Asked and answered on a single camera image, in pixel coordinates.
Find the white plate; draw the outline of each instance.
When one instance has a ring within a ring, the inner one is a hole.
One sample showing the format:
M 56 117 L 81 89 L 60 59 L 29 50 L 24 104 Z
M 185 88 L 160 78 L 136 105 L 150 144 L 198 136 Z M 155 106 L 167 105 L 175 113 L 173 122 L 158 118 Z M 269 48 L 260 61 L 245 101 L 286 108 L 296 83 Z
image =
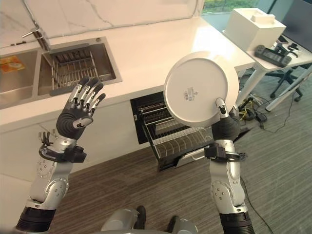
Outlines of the white plate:
M 180 59 L 170 70 L 164 87 L 170 114 L 191 127 L 218 122 L 215 100 L 223 98 L 230 111 L 237 95 L 238 77 L 234 67 L 224 57 L 206 51 Z

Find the office chair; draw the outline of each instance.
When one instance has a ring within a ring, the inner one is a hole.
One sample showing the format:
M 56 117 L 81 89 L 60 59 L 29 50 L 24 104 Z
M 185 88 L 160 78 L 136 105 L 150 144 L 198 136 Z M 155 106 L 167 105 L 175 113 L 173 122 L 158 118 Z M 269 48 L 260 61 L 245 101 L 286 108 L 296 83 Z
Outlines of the office chair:
M 289 84 L 293 83 L 294 79 L 297 79 L 299 77 L 299 75 L 302 73 L 302 69 L 308 69 L 308 67 L 311 65 L 311 63 L 309 64 L 304 64 L 301 66 L 296 66 L 296 67 L 292 67 L 290 68 L 288 71 L 284 72 L 282 70 L 278 70 L 276 72 L 269 72 L 266 74 L 266 76 L 270 76 L 270 77 L 279 77 L 280 80 L 278 82 L 277 87 L 274 89 L 274 91 L 270 94 L 270 98 L 275 98 L 275 93 L 278 90 L 278 88 L 282 85 L 282 83 L 284 81 L 287 81 Z M 301 97 L 303 96 L 300 88 L 296 89 L 296 92 L 299 94 L 298 97 L 296 97 L 294 99 L 294 101 L 299 102 L 301 100 Z

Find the remote control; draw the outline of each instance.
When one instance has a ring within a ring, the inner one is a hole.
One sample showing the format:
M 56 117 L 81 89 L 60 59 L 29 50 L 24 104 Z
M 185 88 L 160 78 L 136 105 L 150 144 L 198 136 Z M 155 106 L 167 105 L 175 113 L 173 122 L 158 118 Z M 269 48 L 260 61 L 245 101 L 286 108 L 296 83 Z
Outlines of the remote control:
M 266 48 L 264 45 L 257 46 L 254 55 L 278 67 L 286 67 L 288 63 L 292 60 L 291 57 L 281 55 L 274 50 Z

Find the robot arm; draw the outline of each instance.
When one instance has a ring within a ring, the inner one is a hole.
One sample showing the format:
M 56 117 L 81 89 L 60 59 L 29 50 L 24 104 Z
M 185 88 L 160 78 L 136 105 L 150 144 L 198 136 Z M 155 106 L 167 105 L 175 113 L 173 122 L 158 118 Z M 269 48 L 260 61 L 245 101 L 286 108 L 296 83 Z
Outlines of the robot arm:
M 59 136 L 49 142 L 43 137 L 39 149 L 37 177 L 30 197 L 16 226 L 17 233 L 47 233 L 54 213 L 68 190 L 68 176 L 73 163 L 83 162 L 86 153 L 76 145 L 85 127 L 93 122 L 92 115 L 105 98 L 97 93 L 103 88 L 98 78 L 80 80 L 72 91 L 57 120 Z
M 240 184 L 240 162 L 245 154 L 236 153 L 233 144 L 240 131 L 239 121 L 228 114 L 223 99 L 218 98 L 216 106 L 220 121 L 212 125 L 215 143 L 205 148 L 210 159 L 212 198 L 225 234 L 254 234 Z

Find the kitchen sink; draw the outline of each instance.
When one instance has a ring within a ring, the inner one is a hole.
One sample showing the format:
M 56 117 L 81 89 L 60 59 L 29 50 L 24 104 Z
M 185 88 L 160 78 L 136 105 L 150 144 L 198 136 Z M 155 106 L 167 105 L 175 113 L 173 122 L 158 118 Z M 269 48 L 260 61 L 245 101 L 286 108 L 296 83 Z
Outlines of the kitchen sink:
M 70 92 L 84 76 L 104 85 L 121 82 L 106 38 L 64 43 L 16 56 L 24 68 L 1 72 L 0 109 Z
M 0 106 L 32 97 L 37 54 L 37 51 L 17 54 L 15 57 L 21 63 L 12 61 L 9 62 L 9 66 L 23 66 L 24 68 L 8 72 L 1 70 Z

